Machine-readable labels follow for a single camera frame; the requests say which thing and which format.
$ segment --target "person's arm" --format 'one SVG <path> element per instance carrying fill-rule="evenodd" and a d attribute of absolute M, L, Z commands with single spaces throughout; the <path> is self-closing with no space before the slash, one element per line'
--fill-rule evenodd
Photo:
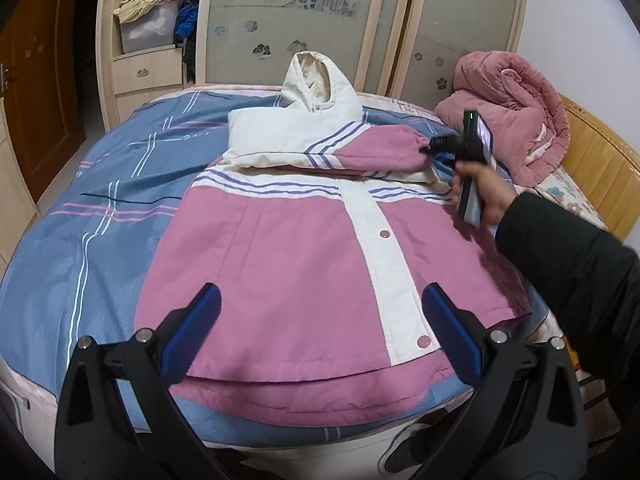
<path fill-rule="evenodd" d="M 582 368 L 611 385 L 626 381 L 630 368 L 640 372 L 635 251 L 549 200 L 528 192 L 516 197 L 487 166 L 464 163 L 456 171 L 478 179 L 484 217 L 498 224 L 498 250 L 555 314 Z M 456 192 L 459 182 L 457 176 Z"/>

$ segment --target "black jacket sleeve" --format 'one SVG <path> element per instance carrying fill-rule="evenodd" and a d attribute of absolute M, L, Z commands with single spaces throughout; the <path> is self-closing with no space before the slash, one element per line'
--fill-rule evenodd
<path fill-rule="evenodd" d="M 540 293 L 582 368 L 620 384 L 640 374 L 636 252 L 560 206 L 523 193 L 496 233 L 498 250 Z"/>

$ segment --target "blue bedsheet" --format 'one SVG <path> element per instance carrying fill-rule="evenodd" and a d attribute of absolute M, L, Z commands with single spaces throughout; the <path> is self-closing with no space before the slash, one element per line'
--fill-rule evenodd
<path fill-rule="evenodd" d="M 57 396 L 78 338 L 100 344 L 128 339 L 138 295 L 165 229 L 193 179 L 227 146 L 235 108 L 275 106 L 276 97 L 192 92 L 139 108 L 102 138 L 50 212 L 22 238 L 0 285 L 0 354 L 7 364 Z M 373 124 L 408 124 L 425 136 L 443 124 L 365 109 Z M 450 169 L 438 158 L 445 178 Z M 546 315 L 528 287 L 536 324 Z M 434 408 L 461 393 L 457 378 L 436 384 L 413 410 L 349 428 L 281 428 L 176 401 L 203 439 L 248 447 L 302 446 L 337 440 Z M 132 423 L 146 422 L 128 383 L 122 393 Z"/>

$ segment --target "blue gripper pad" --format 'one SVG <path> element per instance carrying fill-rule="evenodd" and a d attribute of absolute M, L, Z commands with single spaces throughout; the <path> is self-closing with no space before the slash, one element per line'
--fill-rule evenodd
<path fill-rule="evenodd" d="M 176 327 L 160 354 L 160 378 L 165 385 L 184 379 L 204 340 L 218 320 L 222 307 L 220 290 L 207 283 L 184 311 L 184 319 Z"/>
<path fill-rule="evenodd" d="M 458 378 L 478 387 L 482 379 L 486 330 L 471 312 L 456 308 L 437 283 L 422 292 L 422 312 Z"/>

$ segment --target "silver bolt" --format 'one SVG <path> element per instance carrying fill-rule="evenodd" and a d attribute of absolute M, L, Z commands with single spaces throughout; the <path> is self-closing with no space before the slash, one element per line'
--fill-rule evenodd
<path fill-rule="evenodd" d="M 80 339 L 78 339 L 78 348 L 84 350 L 85 348 L 89 348 L 91 344 L 91 338 L 87 335 L 83 335 Z"/>
<path fill-rule="evenodd" d="M 564 348 L 564 341 L 562 341 L 562 339 L 560 339 L 559 337 L 552 337 L 550 341 L 551 346 L 556 350 L 562 350 Z"/>
<path fill-rule="evenodd" d="M 154 336 L 154 331 L 150 328 L 141 328 L 136 332 L 136 341 L 146 343 Z"/>
<path fill-rule="evenodd" d="M 507 335 L 502 330 L 493 330 L 489 337 L 494 343 L 502 344 L 507 342 Z"/>

